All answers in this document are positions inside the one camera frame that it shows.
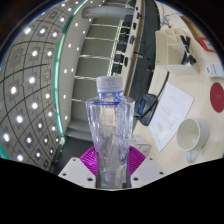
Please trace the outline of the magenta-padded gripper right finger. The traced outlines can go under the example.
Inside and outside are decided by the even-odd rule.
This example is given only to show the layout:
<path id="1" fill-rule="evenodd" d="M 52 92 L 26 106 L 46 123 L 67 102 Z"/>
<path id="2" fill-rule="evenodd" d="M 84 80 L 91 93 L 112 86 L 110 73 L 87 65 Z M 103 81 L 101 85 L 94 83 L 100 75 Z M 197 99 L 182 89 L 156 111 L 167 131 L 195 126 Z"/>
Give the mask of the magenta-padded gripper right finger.
<path id="1" fill-rule="evenodd" d="M 146 157 L 131 146 L 127 159 L 126 185 L 128 188 L 140 188 L 165 176 L 165 171 L 151 157 Z"/>

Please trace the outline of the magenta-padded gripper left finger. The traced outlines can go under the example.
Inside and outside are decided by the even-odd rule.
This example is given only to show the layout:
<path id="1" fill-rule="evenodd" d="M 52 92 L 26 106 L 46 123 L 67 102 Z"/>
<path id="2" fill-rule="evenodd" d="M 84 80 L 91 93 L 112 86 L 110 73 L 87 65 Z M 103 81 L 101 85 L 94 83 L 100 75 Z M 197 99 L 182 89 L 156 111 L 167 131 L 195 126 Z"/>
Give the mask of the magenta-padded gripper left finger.
<path id="1" fill-rule="evenodd" d="M 91 147 L 79 158 L 72 157 L 58 176 L 84 188 L 95 188 L 97 173 L 97 154 Z"/>

